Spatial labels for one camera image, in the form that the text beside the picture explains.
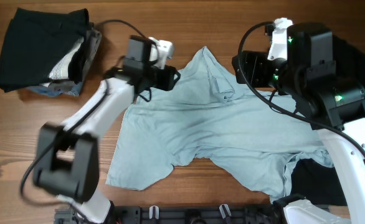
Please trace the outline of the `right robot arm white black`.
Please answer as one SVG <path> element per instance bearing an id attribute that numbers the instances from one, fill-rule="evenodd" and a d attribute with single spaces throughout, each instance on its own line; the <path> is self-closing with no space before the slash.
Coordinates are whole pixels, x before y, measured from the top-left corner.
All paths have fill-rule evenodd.
<path id="1" fill-rule="evenodd" d="M 365 87 L 363 56 L 319 22 L 261 22 L 267 52 L 239 48 L 232 59 L 239 83 L 254 93 L 272 87 L 295 101 L 292 118 L 310 124 L 333 161 L 349 210 L 341 218 L 301 196 L 273 203 L 275 223 L 365 223 Z"/>

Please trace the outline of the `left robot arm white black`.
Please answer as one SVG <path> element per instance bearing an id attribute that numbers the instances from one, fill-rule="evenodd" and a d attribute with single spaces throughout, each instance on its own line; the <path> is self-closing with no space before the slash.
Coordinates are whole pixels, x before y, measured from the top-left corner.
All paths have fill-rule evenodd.
<path id="1" fill-rule="evenodd" d="M 33 184 L 69 205 L 56 210 L 55 223 L 120 223 L 114 204 L 98 189 L 98 145 L 117 117 L 157 88 L 172 90 L 179 72 L 166 64 L 170 41 L 132 35 L 127 54 L 107 70 L 95 94 L 60 125 L 39 131 L 36 158 L 26 170 Z"/>

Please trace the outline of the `light blue polo shirt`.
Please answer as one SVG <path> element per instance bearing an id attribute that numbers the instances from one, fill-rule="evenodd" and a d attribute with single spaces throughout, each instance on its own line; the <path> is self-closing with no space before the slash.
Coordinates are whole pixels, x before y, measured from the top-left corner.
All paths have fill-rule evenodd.
<path id="1" fill-rule="evenodd" d="M 126 110 L 106 183 L 144 190 L 177 166 L 208 158 L 241 185 L 272 200 L 288 195 L 298 161 L 333 162 L 308 123 L 272 111 L 236 82 L 207 48 L 171 91 L 153 89 Z"/>

